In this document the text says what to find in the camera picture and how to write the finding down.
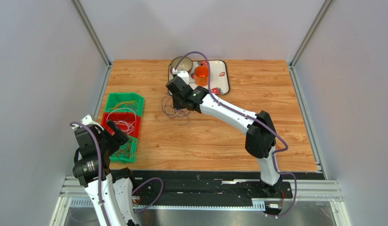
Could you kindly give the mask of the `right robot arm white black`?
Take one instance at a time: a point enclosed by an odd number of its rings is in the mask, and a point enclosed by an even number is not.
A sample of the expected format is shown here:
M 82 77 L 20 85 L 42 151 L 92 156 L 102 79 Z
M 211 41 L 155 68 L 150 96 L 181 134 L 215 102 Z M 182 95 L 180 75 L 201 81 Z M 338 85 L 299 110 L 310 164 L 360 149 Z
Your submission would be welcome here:
M 277 133 L 266 111 L 255 113 L 241 109 L 223 101 L 209 89 L 201 86 L 193 89 L 179 76 L 173 77 L 166 87 L 177 107 L 213 116 L 244 134 L 245 150 L 256 158 L 261 182 L 270 192 L 279 192 L 282 178 L 273 158 Z

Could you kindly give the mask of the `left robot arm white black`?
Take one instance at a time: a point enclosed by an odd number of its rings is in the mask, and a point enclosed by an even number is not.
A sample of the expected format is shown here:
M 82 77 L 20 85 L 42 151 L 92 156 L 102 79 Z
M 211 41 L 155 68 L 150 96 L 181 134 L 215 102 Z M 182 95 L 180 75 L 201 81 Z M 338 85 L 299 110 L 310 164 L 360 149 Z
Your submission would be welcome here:
M 112 133 L 94 121 L 70 123 L 79 145 L 72 173 L 89 196 L 100 225 L 136 226 L 132 171 L 110 169 L 110 156 L 127 144 L 129 137 L 113 121 L 106 124 Z

